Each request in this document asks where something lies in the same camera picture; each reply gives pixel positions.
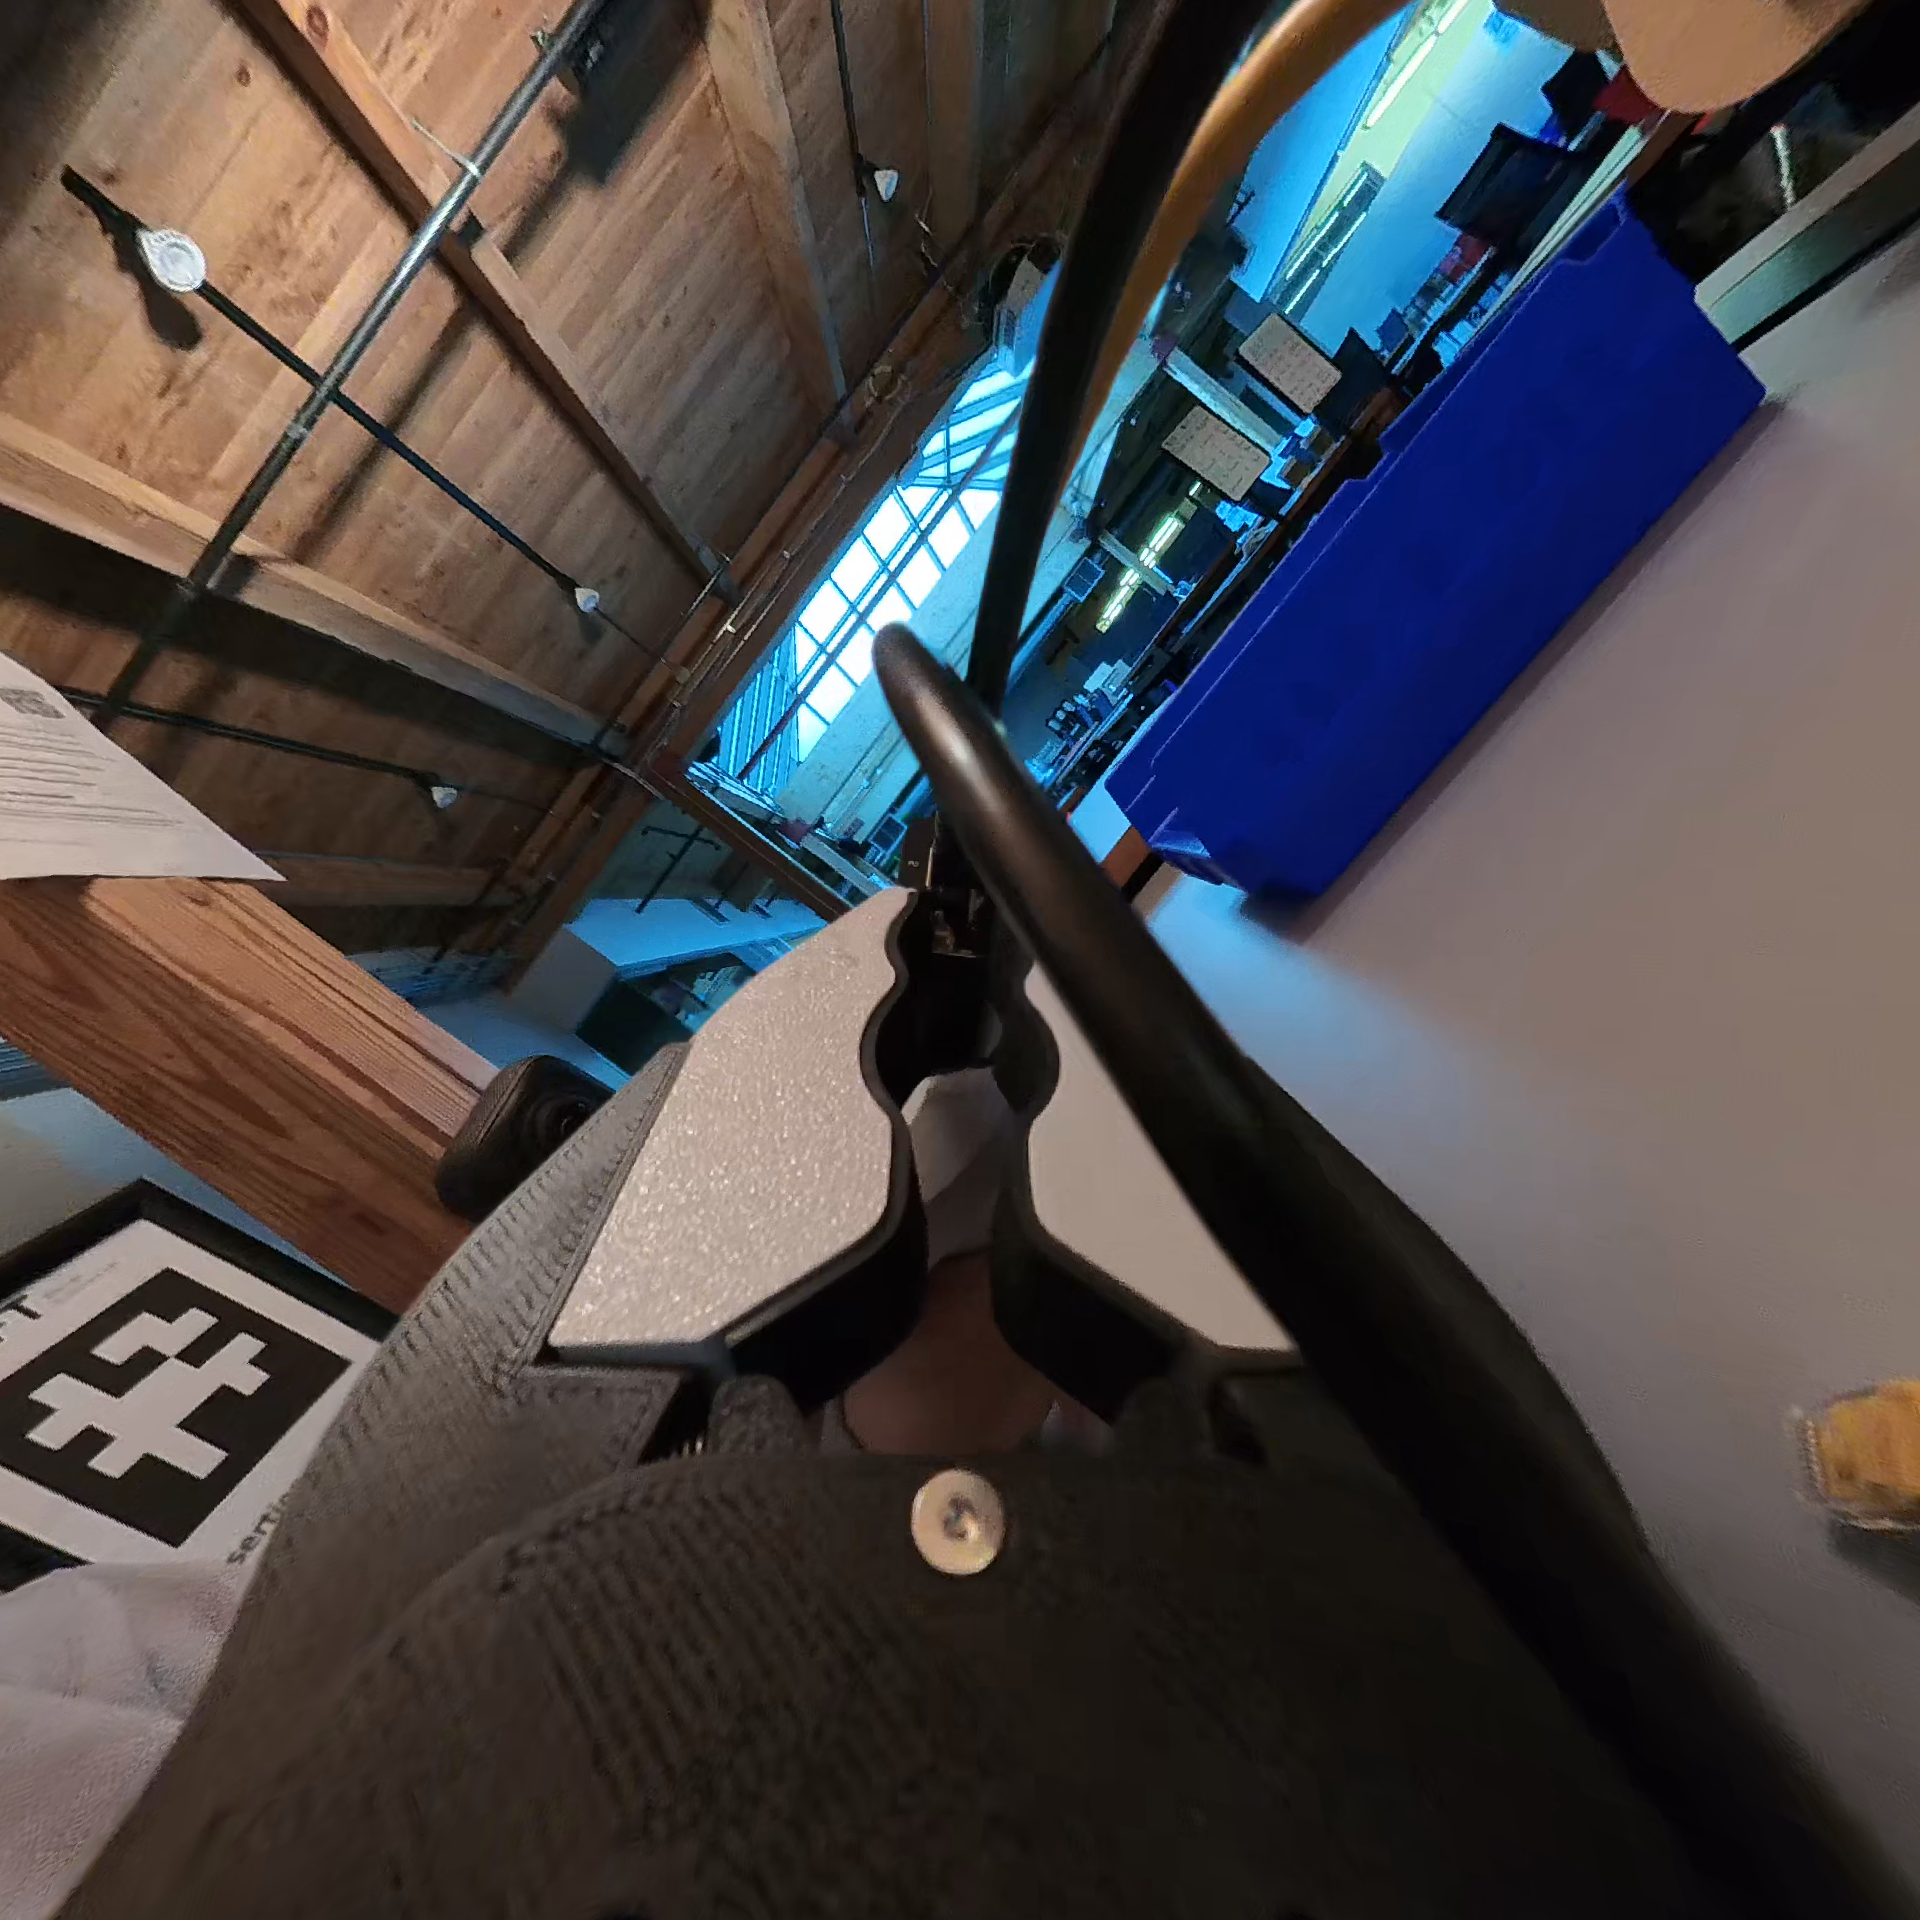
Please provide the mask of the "large paned window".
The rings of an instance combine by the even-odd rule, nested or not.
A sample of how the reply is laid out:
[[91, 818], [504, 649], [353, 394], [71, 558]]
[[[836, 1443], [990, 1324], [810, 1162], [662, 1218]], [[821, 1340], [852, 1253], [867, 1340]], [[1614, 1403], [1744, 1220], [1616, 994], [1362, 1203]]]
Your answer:
[[1012, 474], [1028, 369], [988, 361], [839, 545], [779, 642], [737, 691], [697, 765], [770, 799], [873, 674], [875, 636], [904, 624], [988, 536]]

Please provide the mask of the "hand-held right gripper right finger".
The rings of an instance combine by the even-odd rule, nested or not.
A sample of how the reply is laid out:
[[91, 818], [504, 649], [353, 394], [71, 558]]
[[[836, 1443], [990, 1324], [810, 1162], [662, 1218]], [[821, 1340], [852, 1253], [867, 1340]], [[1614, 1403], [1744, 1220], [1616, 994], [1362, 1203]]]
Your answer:
[[1012, 1156], [995, 1205], [1002, 1336], [1114, 1423], [1155, 1380], [1210, 1391], [1299, 1347], [1188, 1203], [1041, 966], [995, 987]]

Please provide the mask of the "tan cardboard box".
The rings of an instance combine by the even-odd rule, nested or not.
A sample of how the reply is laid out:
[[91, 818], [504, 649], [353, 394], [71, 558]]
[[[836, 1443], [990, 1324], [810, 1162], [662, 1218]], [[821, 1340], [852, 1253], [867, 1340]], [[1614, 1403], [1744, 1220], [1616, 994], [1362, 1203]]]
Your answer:
[[1667, 111], [1739, 107], [1789, 77], [1868, 3], [1603, 3], [1624, 66]]

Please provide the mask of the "black ethernet switch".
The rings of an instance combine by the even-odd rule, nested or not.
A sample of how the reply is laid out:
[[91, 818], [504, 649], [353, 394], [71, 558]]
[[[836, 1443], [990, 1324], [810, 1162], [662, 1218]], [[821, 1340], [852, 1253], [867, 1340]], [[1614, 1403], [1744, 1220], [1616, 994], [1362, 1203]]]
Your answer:
[[999, 917], [942, 815], [904, 833], [900, 883], [909, 895], [892, 935], [901, 991], [881, 1025], [878, 1067], [884, 1089], [908, 1104], [923, 1082], [990, 1062]]

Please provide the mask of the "black framed tag sign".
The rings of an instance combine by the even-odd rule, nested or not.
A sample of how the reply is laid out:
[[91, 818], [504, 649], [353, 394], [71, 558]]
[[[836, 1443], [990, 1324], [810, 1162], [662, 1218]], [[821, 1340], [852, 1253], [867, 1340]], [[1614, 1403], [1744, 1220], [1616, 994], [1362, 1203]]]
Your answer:
[[242, 1567], [397, 1315], [150, 1180], [2, 1262], [2, 1592]]

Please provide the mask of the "white cabinet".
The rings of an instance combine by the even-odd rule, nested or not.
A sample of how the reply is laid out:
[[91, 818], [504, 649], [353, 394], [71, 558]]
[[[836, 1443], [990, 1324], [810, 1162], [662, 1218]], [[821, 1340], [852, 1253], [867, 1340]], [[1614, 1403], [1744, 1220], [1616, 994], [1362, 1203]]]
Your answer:
[[666, 1045], [692, 1041], [821, 925], [818, 912], [787, 898], [748, 909], [663, 895], [599, 902], [568, 929], [599, 969], [573, 1037], [620, 1071], [637, 1071]]

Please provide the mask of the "white paper sheet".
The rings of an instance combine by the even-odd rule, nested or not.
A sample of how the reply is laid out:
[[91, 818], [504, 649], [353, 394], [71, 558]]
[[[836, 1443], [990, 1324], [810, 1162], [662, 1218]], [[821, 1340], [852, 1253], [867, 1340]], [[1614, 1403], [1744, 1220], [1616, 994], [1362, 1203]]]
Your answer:
[[37, 674], [2, 658], [2, 879], [283, 875], [186, 802]]

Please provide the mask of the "white hanging sign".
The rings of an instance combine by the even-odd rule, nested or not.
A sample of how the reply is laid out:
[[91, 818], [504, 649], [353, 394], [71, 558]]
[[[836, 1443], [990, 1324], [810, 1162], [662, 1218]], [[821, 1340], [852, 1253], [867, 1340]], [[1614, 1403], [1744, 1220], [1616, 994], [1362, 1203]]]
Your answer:
[[1317, 414], [1341, 378], [1336, 360], [1281, 314], [1265, 316], [1238, 358], [1299, 416]]
[[1164, 434], [1161, 449], [1233, 502], [1242, 502], [1262, 484], [1273, 457], [1257, 437], [1203, 403], [1188, 405]]

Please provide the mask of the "grey desk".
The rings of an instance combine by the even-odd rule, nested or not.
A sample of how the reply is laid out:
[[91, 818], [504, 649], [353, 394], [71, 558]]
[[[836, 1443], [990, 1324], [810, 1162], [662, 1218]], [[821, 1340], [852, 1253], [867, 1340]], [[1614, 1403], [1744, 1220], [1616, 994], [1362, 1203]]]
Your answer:
[[1916, 1877], [1916, 1536], [1798, 1420], [1916, 1380], [1916, 236], [1315, 909], [1141, 896], [1525, 1324], [1669, 1573]]

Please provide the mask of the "long black light rail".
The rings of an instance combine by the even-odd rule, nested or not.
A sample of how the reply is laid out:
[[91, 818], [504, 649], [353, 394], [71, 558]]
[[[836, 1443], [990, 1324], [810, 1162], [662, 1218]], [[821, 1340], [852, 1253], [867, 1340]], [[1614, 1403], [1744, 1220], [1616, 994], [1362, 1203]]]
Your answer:
[[[96, 184], [93, 180], [84, 178], [71, 164], [61, 168], [61, 186], [75, 202], [80, 202], [99, 222], [99, 225], [105, 225], [109, 231], [109, 236], [115, 236], [119, 240], [131, 242], [135, 225], [137, 223], [147, 225], [137, 213], [131, 213], [122, 203], [113, 202], [109, 194], [99, 184]], [[138, 265], [138, 275], [157, 292], [163, 292], [144, 275], [142, 265]], [[215, 287], [209, 277], [204, 279], [204, 290], [200, 294], [194, 294], [194, 297], [187, 297], [187, 299], [203, 301], [209, 311], [221, 316], [242, 335], [253, 341], [253, 346], [267, 350], [277, 366], [283, 366], [288, 372], [294, 372], [310, 389], [316, 389], [321, 384], [324, 375], [321, 375], [318, 366], [314, 366], [310, 360], [304, 360], [291, 346], [283, 343], [265, 324], [260, 324], [256, 316], [250, 316], [245, 309], [242, 309], [234, 299], [228, 299], [226, 292]], [[480, 523], [497, 539], [502, 539], [508, 548], [521, 553], [526, 561], [536, 563], [541, 569], [541, 574], [547, 576], [556, 587], [564, 587], [572, 595], [572, 585], [573, 584], [583, 584], [583, 580], [573, 578], [572, 574], [566, 574], [547, 553], [542, 553], [530, 539], [521, 536], [505, 519], [502, 519], [497, 512], [492, 512], [492, 508], [480, 502], [462, 484], [458, 484], [440, 467], [428, 462], [409, 439], [403, 439], [400, 432], [393, 432], [386, 423], [378, 420], [368, 405], [357, 403], [353, 397], [341, 390], [341, 394], [335, 394], [329, 401], [329, 407], [344, 414], [349, 420], [361, 425], [372, 437], [375, 445], [379, 445], [384, 451], [397, 454], [407, 467], [410, 467], [419, 477], [423, 477], [435, 491], [440, 491], [446, 497], [449, 497], [470, 519]], [[635, 647], [637, 653], [641, 658], [646, 658], [651, 669], [660, 669], [663, 674], [674, 674], [674, 678], [678, 683], [685, 683], [685, 669], [674, 664], [674, 661], [668, 661], [666, 652], [655, 649], [651, 643], [641, 642], [641, 636], [637, 636], [637, 631], [633, 631], [622, 620], [617, 620], [610, 613], [606, 598], [602, 598], [600, 615], [599, 617], [588, 617], [588, 620], [599, 620], [602, 627], [607, 627], [622, 642]]]

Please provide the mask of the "person's clothing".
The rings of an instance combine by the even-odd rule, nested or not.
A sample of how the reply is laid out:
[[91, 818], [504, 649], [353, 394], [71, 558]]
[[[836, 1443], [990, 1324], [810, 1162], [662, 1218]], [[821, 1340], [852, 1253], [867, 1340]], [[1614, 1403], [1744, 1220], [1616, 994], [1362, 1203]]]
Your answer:
[[253, 1573], [56, 1570], [2, 1600], [2, 1914], [53, 1914], [204, 1691]]

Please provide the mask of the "metal conduit pipe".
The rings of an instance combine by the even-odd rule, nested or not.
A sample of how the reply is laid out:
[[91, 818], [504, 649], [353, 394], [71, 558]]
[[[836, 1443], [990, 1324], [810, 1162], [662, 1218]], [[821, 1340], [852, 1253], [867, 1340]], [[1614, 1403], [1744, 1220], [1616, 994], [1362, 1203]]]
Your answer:
[[192, 620], [203, 613], [204, 603], [216, 593], [228, 574], [244, 534], [253, 519], [265, 511], [277, 484], [290, 474], [314, 431], [330, 410], [339, 410], [345, 384], [362, 364], [378, 338], [397, 316], [407, 294], [415, 287], [423, 269], [440, 260], [449, 237], [459, 240], [468, 225], [470, 202], [476, 196], [482, 180], [492, 172], [497, 160], [505, 152], [524, 121], [538, 107], [542, 92], [568, 66], [578, 44], [592, 36], [594, 21], [606, 5], [578, 3], [564, 13], [564, 19], [538, 41], [536, 64], [515, 83], [508, 99], [493, 111], [483, 134], [472, 152], [453, 158], [453, 178], [443, 194], [438, 194], [407, 240], [407, 251], [397, 257], [393, 268], [369, 297], [368, 307], [353, 321], [349, 335], [327, 361], [327, 369], [307, 378], [307, 394], [291, 418], [277, 434], [277, 442], [262, 454], [253, 477], [244, 484], [238, 497], [228, 506], [226, 514], [216, 523], [215, 533], [204, 539], [198, 558], [187, 574], [163, 598], [159, 613], [142, 631], [126, 665], [115, 675], [96, 723], [113, 732], [131, 698], [142, 691], [159, 658], [176, 647], [187, 631]]

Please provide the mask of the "wooden post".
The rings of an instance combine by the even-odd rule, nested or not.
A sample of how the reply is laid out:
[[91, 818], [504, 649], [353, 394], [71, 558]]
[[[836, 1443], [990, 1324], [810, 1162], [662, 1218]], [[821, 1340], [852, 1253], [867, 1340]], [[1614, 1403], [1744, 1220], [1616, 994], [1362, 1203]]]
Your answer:
[[238, 879], [7, 879], [2, 1031], [379, 1308], [468, 1223], [435, 1188], [497, 1070]]

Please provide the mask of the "black edged table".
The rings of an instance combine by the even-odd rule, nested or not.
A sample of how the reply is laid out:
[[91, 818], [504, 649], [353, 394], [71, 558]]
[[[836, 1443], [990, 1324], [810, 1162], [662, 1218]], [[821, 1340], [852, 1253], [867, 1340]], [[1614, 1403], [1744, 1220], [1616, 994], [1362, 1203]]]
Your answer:
[[1917, 107], [1848, 158], [1695, 290], [1736, 350], [1818, 301], [1917, 223]]

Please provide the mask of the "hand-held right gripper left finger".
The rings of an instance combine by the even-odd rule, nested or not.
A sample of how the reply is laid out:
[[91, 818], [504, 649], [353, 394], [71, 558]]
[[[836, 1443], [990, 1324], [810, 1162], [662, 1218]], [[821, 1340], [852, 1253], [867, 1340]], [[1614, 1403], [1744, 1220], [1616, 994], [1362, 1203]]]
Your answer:
[[803, 1412], [914, 1324], [926, 1220], [883, 1036], [908, 996], [890, 887], [757, 971], [683, 1049], [544, 1335], [581, 1369], [770, 1377]]

